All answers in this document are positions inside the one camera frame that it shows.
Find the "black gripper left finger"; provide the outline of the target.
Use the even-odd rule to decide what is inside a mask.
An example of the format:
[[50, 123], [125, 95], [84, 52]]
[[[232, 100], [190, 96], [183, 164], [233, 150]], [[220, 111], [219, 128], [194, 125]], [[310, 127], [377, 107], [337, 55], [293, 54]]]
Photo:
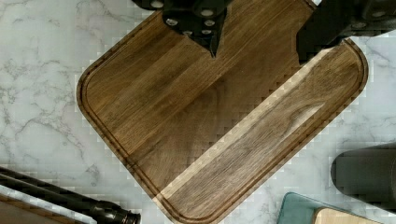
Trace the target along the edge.
[[145, 10], [160, 10], [163, 23], [217, 56], [227, 6], [233, 0], [132, 0]]

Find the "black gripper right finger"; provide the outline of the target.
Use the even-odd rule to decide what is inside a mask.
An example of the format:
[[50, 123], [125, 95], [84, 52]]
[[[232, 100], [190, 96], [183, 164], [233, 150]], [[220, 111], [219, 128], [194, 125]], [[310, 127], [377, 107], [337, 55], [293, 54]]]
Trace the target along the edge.
[[393, 31], [395, 10], [395, 0], [321, 0], [296, 35], [299, 64], [350, 36]]

